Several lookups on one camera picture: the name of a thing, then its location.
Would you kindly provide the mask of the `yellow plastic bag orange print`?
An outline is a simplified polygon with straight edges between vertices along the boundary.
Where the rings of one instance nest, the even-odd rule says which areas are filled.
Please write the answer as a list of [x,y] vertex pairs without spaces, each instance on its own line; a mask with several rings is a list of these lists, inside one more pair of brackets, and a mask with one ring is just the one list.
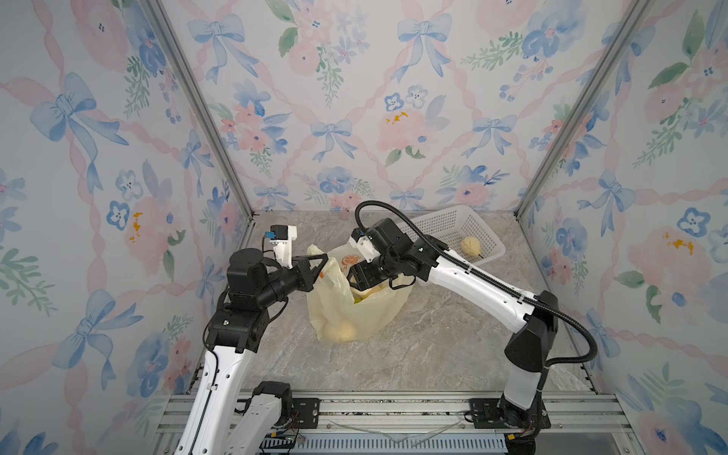
[[339,246],[327,252],[328,262],[314,285],[314,290],[306,295],[307,309],[311,325],[317,338],[324,343],[323,330],[328,322],[349,320],[356,330],[358,339],[369,339],[399,314],[405,305],[412,286],[393,290],[386,282],[369,289],[369,296],[360,303],[354,303],[352,288],[347,273],[352,265],[362,258],[351,246]]

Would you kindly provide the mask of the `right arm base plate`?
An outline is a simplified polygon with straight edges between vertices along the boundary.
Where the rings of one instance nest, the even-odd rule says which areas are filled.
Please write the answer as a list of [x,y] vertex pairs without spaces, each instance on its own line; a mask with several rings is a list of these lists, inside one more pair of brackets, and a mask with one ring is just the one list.
[[540,395],[527,411],[500,398],[471,398],[468,406],[464,419],[479,430],[524,432],[551,428],[550,417]]

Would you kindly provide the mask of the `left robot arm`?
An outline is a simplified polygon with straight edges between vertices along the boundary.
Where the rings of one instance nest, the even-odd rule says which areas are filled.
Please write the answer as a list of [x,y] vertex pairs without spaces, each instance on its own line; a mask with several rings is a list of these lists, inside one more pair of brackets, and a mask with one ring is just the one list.
[[313,291],[327,261],[325,254],[297,256],[284,267],[257,248],[232,254],[227,288],[204,331],[201,383],[177,454],[255,454],[271,432],[293,423],[291,387],[277,381],[257,386],[240,422],[231,421],[243,380],[274,320],[269,308],[287,304],[296,292]]

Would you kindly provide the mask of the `right corner aluminium post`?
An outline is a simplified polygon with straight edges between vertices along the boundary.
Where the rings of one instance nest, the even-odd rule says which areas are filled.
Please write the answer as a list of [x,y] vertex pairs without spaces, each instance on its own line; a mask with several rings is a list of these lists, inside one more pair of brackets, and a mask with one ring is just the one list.
[[604,51],[600,54],[591,77],[587,79],[587,83],[585,83],[583,90],[574,102],[572,111],[565,121],[564,129],[552,142],[544,161],[542,161],[534,178],[526,187],[525,196],[514,210],[518,221],[526,218],[530,208],[536,205],[538,192],[552,169],[557,166],[557,161],[559,161],[565,147],[576,134],[579,125],[591,111],[593,104],[601,94],[606,79],[616,70],[618,62],[629,47],[629,42],[641,28],[645,15],[652,7],[652,4],[653,2],[648,0],[629,1],[622,20],[617,24],[612,34],[612,41],[606,45]]

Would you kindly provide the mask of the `left corner aluminium post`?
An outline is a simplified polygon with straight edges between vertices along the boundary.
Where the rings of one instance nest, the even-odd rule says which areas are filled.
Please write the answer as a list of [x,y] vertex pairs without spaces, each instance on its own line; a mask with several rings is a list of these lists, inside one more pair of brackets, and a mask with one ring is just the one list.
[[193,69],[185,56],[184,50],[178,42],[176,32],[162,2],[157,0],[142,0],[140,1],[140,5],[149,16],[151,25],[160,40],[161,47],[170,57],[171,66],[174,72],[176,72],[187,101],[190,103],[191,111],[193,111],[193,115],[198,120],[206,140],[208,140],[210,147],[212,147],[212,153],[221,166],[222,174],[227,178],[229,185],[231,185],[232,194],[242,209],[246,223],[251,224],[254,221],[252,207],[245,195],[241,180],[238,174],[236,174],[231,157],[223,144],[219,132],[213,124],[210,109],[193,75]]

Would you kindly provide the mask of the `beige pear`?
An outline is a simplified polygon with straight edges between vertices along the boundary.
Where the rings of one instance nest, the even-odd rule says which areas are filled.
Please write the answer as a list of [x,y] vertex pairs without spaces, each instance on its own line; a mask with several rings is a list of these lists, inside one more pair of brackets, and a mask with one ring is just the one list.
[[466,256],[483,259],[482,244],[477,237],[468,236],[461,241],[460,249]]
[[358,339],[356,326],[343,320],[343,322],[328,322],[323,330],[323,339],[331,343],[346,343]]

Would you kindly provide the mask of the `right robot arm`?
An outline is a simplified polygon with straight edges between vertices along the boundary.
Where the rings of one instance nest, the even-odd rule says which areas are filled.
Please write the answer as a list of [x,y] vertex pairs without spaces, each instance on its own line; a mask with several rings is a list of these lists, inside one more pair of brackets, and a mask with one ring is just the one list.
[[397,278],[411,277],[413,282],[454,292],[509,329],[512,336],[504,354],[510,367],[497,413],[504,426],[537,428],[546,360],[557,333],[555,316],[542,307],[555,308],[553,295],[536,295],[510,286],[474,267],[430,235],[411,240],[389,218],[368,229],[353,229],[349,245],[362,256],[348,272],[352,288],[364,291],[383,282],[392,284]]

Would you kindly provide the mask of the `aluminium frame rail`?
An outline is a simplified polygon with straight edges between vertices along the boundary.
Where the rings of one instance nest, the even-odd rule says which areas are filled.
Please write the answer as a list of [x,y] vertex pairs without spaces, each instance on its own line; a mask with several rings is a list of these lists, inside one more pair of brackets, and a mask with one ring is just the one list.
[[[238,397],[237,425],[252,394]],[[617,398],[591,392],[544,394],[551,428],[516,432],[479,430],[464,419],[466,392],[292,392],[320,398],[314,430],[275,430],[255,454],[643,454],[645,449]],[[193,407],[176,395],[163,413],[153,454],[177,454]]]

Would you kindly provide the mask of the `corner aluminium post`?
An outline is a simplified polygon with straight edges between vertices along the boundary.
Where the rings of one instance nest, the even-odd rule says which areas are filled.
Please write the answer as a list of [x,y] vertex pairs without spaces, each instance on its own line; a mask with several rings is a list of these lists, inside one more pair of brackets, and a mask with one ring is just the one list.
[[583,90],[574,102],[572,111],[565,121],[564,129],[552,142],[544,161],[542,161],[534,178],[526,187],[525,196],[514,210],[518,221],[526,218],[530,208],[536,205],[538,192],[552,169],[557,166],[557,161],[559,161],[565,147],[576,134],[579,125],[591,111],[593,104],[601,94],[606,79],[616,70],[618,62],[629,47],[629,42],[641,28],[645,15],[652,7],[652,4],[653,2],[648,0],[629,1],[622,20],[617,24],[612,34],[612,41],[606,45],[604,51],[600,54],[591,77],[587,79],[587,83],[585,83]]
[[219,132],[213,124],[210,109],[193,75],[193,69],[185,56],[184,50],[178,42],[176,32],[162,2],[157,0],[142,0],[140,1],[140,5],[149,16],[151,25],[160,40],[161,47],[170,57],[171,66],[174,72],[176,72],[187,101],[190,103],[191,111],[193,111],[193,115],[198,120],[206,140],[208,140],[210,147],[212,147],[212,153],[221,166],[222,174],[227,178],[229,185],[231,185],[232,194],[242,209],[246,223],[251,224],[254,221],[252,207],[245,195],[241,180],[238,174],[236,174],[231,157],[223,144]]

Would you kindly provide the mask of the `white plastic basket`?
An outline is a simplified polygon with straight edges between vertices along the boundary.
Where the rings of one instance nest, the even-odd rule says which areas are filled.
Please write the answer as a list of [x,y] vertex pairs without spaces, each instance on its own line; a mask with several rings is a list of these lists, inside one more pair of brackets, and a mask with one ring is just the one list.
[[[425,234],[446,243],[452,251],[477,267],[500,259],[506,253],[504,243],[493,229],[468,206],[460,205],[428,212],[411,221]],[[479,242],[479,253],[470,254],[470,248],[463,249],[464,241],[468,238]]]

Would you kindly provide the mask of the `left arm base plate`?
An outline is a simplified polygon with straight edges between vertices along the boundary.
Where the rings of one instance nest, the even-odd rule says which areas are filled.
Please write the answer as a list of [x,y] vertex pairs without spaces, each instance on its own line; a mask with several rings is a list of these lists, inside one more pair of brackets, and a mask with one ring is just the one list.
[[282,412],[278,421],[273,425],[276,430],[314,430],[320,421],[320,398],[292,399],[282,404]]

